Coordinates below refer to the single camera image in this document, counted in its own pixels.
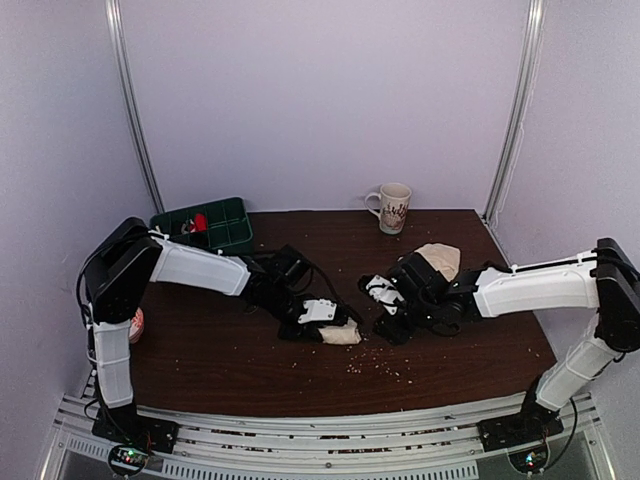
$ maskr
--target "red object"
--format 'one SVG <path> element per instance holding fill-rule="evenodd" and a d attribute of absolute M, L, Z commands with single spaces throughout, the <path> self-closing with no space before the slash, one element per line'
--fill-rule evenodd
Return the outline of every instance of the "red object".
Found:
<path fill-rule="evenodd" d="M 136 343 L 140 340 L 140 336 L 144 331 L 144 314 L 142 309 L 138 308 L 136 316 L 131 319 L 131 327 L 129 328 L 129 343 Z"/>
<path fill-rule="evenodd" d="M 204 232 L 207 229 L 207 217 L 201 213 L 196 214 L 193 223 L 195 224 L 194 232 Z"/>

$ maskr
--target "white wall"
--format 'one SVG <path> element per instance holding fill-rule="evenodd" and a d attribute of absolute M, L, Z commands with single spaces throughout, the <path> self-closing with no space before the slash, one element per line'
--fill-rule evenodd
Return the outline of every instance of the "white wall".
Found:
<path fill-rule="evenodd" d="M 528 0 L 131 0 L 122 17 L 167 208 L 477 208 L 500 157 Z"/>
<path fill-rule="evenodd" d="M 71 289 L 84 257 L 151 204 L 104 2 L 0 1 L 0 477 L 31 478 L 88 372 Z"/>
<path fill-rule="evenodd" d="M 640 3 L 550 1 L 524 142 L 498 238 L 512 261 L 542 261 L 618 240 L 640 264 Z M 540 315 L 561 355 L 589 312 Z M 640 471 L 640 355 L 596 381 L 622 467 Z"/>

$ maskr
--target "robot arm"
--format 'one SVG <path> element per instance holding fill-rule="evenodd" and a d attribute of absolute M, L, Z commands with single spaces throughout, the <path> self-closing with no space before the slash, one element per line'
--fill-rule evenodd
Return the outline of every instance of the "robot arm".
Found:
<path fill-rule="evenodd" d="M 125 220 L 81 272 L 89 301 L 83 305 L 83 314 L 92 332 L 89 346 L 95 352 L 98 399 L 106 417 L 96 422 L 94 434 L 114 441 L 122 441 L 124 434 L 130 440 L 144 437 L 141 445 L 147 440 L 143 434 L 149 434 L 154 450 L 172 449 L 171 441 L 158 443 L 155 439 L 175 438 L 175 424 L 145 423 L 137 415 L 130 379 L 130 319 L 149 282 L 178 283 L 241 297 L 280 320 L 280 338 L 322 341 L 323 327 L 353 329 L 351 317 L 357 316 L 339 298 L 333 302 L 294 290 L 312 268 L 317 267 L 290 246 L 271 255 L 227 257 L 171 242 L 148 231 L 140 219 Z"/>
<path fill-rule="evenodd" d="M 550 263 L 461 272 L 452 282 L 418 253 L 401 258 L 386 275 L 365 276 L 360 289 L 385 313 L 374 331 L 393 344 L 418 327 L 477 322 L 525 310 L 597 308 L 580 342 L 537 378 L 520 413 L 479 424 L 485 450 L 534 441 L 562 431 L 558 411 L 622 354 L 640 349 L 640 281 L 612 239 L 596 249 Z"/>

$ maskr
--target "wooden table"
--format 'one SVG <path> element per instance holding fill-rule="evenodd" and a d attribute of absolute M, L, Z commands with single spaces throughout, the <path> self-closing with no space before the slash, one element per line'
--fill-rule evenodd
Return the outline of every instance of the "wooden table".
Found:
<path fill-rule="evenodd" d="M 419 331 L 392 347 L 371 333 L 381 307 L 358 291 L 363 274 L 383 274 L 425 243 L 462 251 L 462 268 L 502 258 L 473 211 L 411 211 L 398 237 L 382 234 L 367 212 L 251 215 L 256 249 L 285 243 L 331 277 L 365 319 L 353 347 L 278 340 L 278 321 L 215 292 L 149 285 L 145 331 L 133 348 L 141 405 L 245 416 L 355 415 L 430 408 L 509 395 L 554 363 L 531 313 L 463 325 L 455 338 Z M 326 296 L 316 278 L 311 292 Z"/>

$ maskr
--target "white mug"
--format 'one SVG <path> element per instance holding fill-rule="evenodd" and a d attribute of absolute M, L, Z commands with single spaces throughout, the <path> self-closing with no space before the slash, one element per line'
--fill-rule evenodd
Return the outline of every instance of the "white mug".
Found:
<path fill-rule="evenodd" d="M 380 200 L 380 211 L 372 209 L 367 202 L 370 198 Z M 409 210 L 411 189 L 402 183 L 385 183 L 380 187 L 380 193 L 372 192 L 364 199 L 364 206 L 380 220 L 380 230 L 389 235 L 396 235 L 402 231 Z"/>

